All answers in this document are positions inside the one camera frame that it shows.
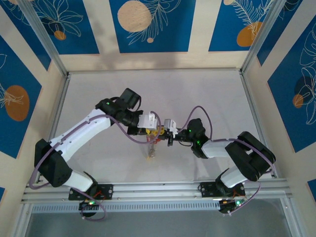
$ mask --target purple cable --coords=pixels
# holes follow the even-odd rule
[[[76,192],[80,193],[81,195],[86,196],[88,199],[93,200],[96,204],[99,205],[99,207],[100,207],[100,208],[103,210],[103,212],[104,212],[104,216],[103,216],[103,217],[101,217],[101,218],[99,218],[99,219],[90,219],[90,218],[86,218],[86,217],[83,215],[83,210],[84,210],[84,208],[83,208],[83,209],[81,209],[81,212],[80,212],[81,217],[83,217],[83,218],[84,218],[85,220],[87,220],[87,221],[103,221],[103,220],[107,217],[107,212],[106,212],[106,210],[105,210],[105,207],[104,207],[100,202],[98,202],[96,199],[94,199],[93,197],[89,196],[88,194],[86,194],[86,193],[80,191],[79,189],[75,189],[75,188],[72,188],[72,189],[75,190]]]
[[[272,171],[275,170],[275,167],[274,165],[272,164],[272,162],[264,155],[262,154],[262,152],[260,152],[258,149],[254,148],[252,145],[240,140],[240,139],[235,139],[235,138],[230,138],[230,139],[217,139],[217,140],[214,140],[213,142],[222,142],[222,141],[236,141],[236,142],[239,142],[245,146],[247,146],[248,148],[252,149],[255,153],[257,153],[259,156],[261,156],[262,159],[264,159],[268,164],[269,166],[271,167]],[[261,189],[261,183],[259,183],[259,187],[258,187],[258,190],[246,201],[244,202],[240,207],[236,208],[234,211],[230,212],[230,213],[227,213],[227,214],[224,214],[224,215],[231,215],[232,213],[234,213],[235,211],[239,210],[240,208],[242,208],[243,206],[245,206],[248,202],[250,202],[256,195],[257,193],[259,192],[259,190]]]
[[[49,183],[46,183],[46,184],[43,184],[43,185],[40,185],[40,186],[34,186],[33,183],[35,182],[35,179],[36,179],[36,175],[37,175],[37,172],[38,172],[38,169],[39,167],[41,166],[41,164],[43,164],[44,160],[49,156],[49,154],[54,151],[58,146],[60,145],[60,143],[56,143],[52,148],[49,149],[48,152],[46,152],[46,154],[40,159],[40,161],[37,163],[37,165],[35,166],[34,170],[33,170],[33,173],[31,175],[31,178],[30,178],[30,181],[29,181],[29,186],[31,189],[40,189],[46,185],[48,185]]]
[[[208,119],[209,126],[210,126],[210,129],[211,129],[211,134],[210,134],[210,136],[209,136],[209,139],[212,141],[212,136],[213,136],[213,126],[212,126],[212,122],[211,122],[211,119],[209,118],[209,115],[208,115],[208,113],[206,112],[206,110],[205,110],[202,106],[200,106],[200,105],[195,106],[195,107],[191,110],[191,113],[189,114],[189,117],[188,117],[186,123],[185,123],[184,126],[178,131],[178,133],[181,132],[181,131],[183,131],[183,129],[185,129],[185,128],[188,126],[189,121],[190,121],[190,118],[191,118],[191,116],[192,116],[194,110],[196,110],[197,108],[202,109],[202,110],[204,111],[204,113],[205,113],[207,119]]]
[[[243,206],[245,206],[247,203],[249,203],[257,195],[257,193],[261,189],[261,183],[260,182],[258,182],[258,183],[259,183],[259,187],[258,187],[257,191],[247,201],[245,201],[240,207],[236,208],[234,211],[231,211],[230,213],[227,213],[227,214],[224,214],[224,215],[231,215],[235,211],[241,209]]]
[[[247,147],[249,147],[251,150],[253,150],[255,153],[257,153],[259,156],[261,156],[262,159],[264,159],[266,161],[266,163],[269,164],[269,166],[271,167],[272,171],[275,170],[275,166],[272,164],[272,162],[264,155],[262,154],[262,152],[260,152],[258,149],[254,148],[252,145],[240,140],[240,139],[235,139],[235,138],[230,138],[228,139],[229,141],[236,141],[239,142]]]
[[[106,117],[106,118],[109,118],[111,119],[114,123],[116,123],[118,125],[118,127],[120,128],[120,130],[124,133],[124,135],[126,137],[128,137],[131,141],[135,142],[135,143],[138,143],[138,144],[149,144],[149,143],[153,143],[160,135],[160,132],[161,132],[161,120],[158,116],[158,114],[154,111],[151,111],[151,113],[153,113],[156,117],[157,117],[157,120],[158,120],[158,124],[159,124],[159,129],[158,129],[158,133],[157,135],[150,141],[148,142],[140,142],[140,141],[137,141],[135,140],[134,138],[132,138],[130,135],[127,134],[127,132],[125,132],[125,130],[123,129],[123,127],[120,125],[120,123],[115,119],[113,118],[112,116],[110,115],[97,115],[97,116],[94,116],[92,117],[91,119],[89,119],[89,121],[85,121],[85,122],[82,122],[81,124],[79,124],[77,127],[75,127],[73,130],[71,130],[66,136],[64,136],[62,139],[61,139],[61,143],[63,143],[67,138],[69,138],[72,134],[74,134],[75,132],[77,132],[80,128],[82,128],[83,126],[85,126],[86,124],[89,124],[91,123],[92,121],[98,119],[98,118],[103,118],[103,117]],[[31,177],[30,177],[30,180],[29,180],[29,186],[31,189],[40,189],[46,185],[48,185],[49,183],[45,183],[43,185],[40,185],[40,186],[34,186],[33,183],[35,182],[35,179],[36,179],[36,175],[37,175],[37,172],[39,170],[39,167],[43,164],[43,162],[45,161],[45,159],[49,156],[49,154],[51,152],[53,152],[58,146],[60,145],[60,143],[56,143],[52,148],[49,149],[48,152],[46,152],[46,154],[40,159],[40,161],[37,163],[37,165],[35,166],[32,174],[31,174]],[[86,220],[89,220],[89,221],[101,221],[101,220],[104,220],[106,218],[106,211],[105,211],[105,208],[101,205],[101,203],[99,203],[98,201],[96,201],[93,197],[89,196],[88,194],[78,190],[78,189],[75,189],[73,188],[75,191],[77,191],[78,193],[86,196],[87,198],[89,198],[90,200],[94,200],[103,210],[104,210],[104,217],[100,218],[100,219],[88,219],[86,218]]]

